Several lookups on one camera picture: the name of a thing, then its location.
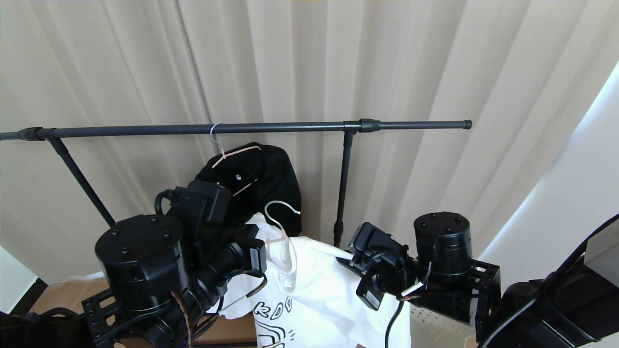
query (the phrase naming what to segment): clothes rack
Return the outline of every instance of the clothes rack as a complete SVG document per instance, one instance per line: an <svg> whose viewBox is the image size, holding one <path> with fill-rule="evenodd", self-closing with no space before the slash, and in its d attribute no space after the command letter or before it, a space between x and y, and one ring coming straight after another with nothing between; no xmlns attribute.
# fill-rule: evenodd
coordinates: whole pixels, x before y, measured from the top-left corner
<svg viewBox="0 0 619 348"><path fill-rule="evenodd" d="M101 202L91 187L88 179L79 169L62 138L67 137L107 137L107 136L149 136L174 134L240 134L240 133L290 133L290 132L344 132L344 150L342 153L342 171L340 173L340 188L337 200L337 215L333 226L333 241L336 247L340 246L344 231L344 203L346 186L348 184L348 169L352 140L356 133L370 133L380 130L393 129L470 129L471 120L465 121L398 121L382 122L372 119L339 122L286 122L286 123L219 123L213 129L213 124L168 124L150 126L103 126L78 128L42 128L31 127L16 132L0 133L0 141L48 141L58 153L78 184L82 187L90 201L105 222L114 226L116 222L110 212Z"/></svg>

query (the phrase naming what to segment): black baseboard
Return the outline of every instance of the black baseboard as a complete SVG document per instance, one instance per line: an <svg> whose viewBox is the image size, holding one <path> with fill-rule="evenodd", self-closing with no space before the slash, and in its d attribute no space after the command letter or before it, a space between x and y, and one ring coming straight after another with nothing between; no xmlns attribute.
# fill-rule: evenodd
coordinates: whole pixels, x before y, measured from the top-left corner
<svg viewBox="0 0 619 348"><path fill-rule="evenodd" d="M22 316L26 315L32 306L35 305L39 297L41 297L45 289L47 289L47 284L42 281L41 278L37 278L28 291L26 291L24 296L22 296L22 299L17 302L10 314Z"/></svg>

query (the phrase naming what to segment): beige curtain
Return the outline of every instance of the beige curtain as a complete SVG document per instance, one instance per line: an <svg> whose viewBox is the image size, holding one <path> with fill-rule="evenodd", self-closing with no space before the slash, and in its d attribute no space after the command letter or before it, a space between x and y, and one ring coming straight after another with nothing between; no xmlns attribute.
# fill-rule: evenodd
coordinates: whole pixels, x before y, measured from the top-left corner
<svg viewBox="0 0 619 348"><path fill-rule="evenodd" d="M414 250L458 211L479 255L619 59L618 1L53 1L0 4L2 131L28 126L472 119L355 136L343 241L363 221ZM221 135L283 147L307 235L330 243L341 133ZM116 220L152 213L208 136L66 139ZM98 271L107 226L48 144L2 142L2 246L46 282Z"/></svg>

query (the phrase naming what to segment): robotic arm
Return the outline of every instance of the robotic arm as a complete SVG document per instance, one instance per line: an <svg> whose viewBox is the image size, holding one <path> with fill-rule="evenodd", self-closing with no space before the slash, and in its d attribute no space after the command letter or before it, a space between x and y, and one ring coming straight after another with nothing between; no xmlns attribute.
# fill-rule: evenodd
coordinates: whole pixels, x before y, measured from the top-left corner
<svg viewBox="0 0 619 348"><path fill-rule="evenodd" d="M166 214L163 198L171 202ZM110 289L82 301L79 316L64 308L2 316L3 347L112 348L118 341L128 348L190 347L217 318L198 324L233 276L262 277L261 287L266 284L257 227L217 227L229 199L225 188L200 181L160 193L157 214L120 221L97 241ZM348 245L352 260L339 259L361 277L357 295L370 308L378 310L385 293L395 295L474 326L479 348L579 347L619 331L619 215L551 276L513 284L502 298L499 267L472 258L466 218L427 214L414 228L414 259L408 246L368 222Z"/></svg>

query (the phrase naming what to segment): white t-shirt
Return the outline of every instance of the white t-shirt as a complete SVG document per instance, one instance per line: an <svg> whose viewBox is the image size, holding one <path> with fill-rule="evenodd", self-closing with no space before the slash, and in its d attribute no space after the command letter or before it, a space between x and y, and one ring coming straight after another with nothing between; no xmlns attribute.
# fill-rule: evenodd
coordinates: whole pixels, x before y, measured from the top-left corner
<svg viewBox="0 0 619 348"><path fill-rule="evenodd" d="M378 311L368 308L355 294L360 278L335 257L352 257L331 245L306 237L282 240L283 233L260 213L248 222L267 242L268 283L258 294L243 298L222 314L238 318L253 313L258 343L268 348L366 348L384 347L387 324L398 301L386 294ZM262 279L247 275L228 284L224 306L256 288ZM410 304L389 335L392 348L410 347Z"/></svg>

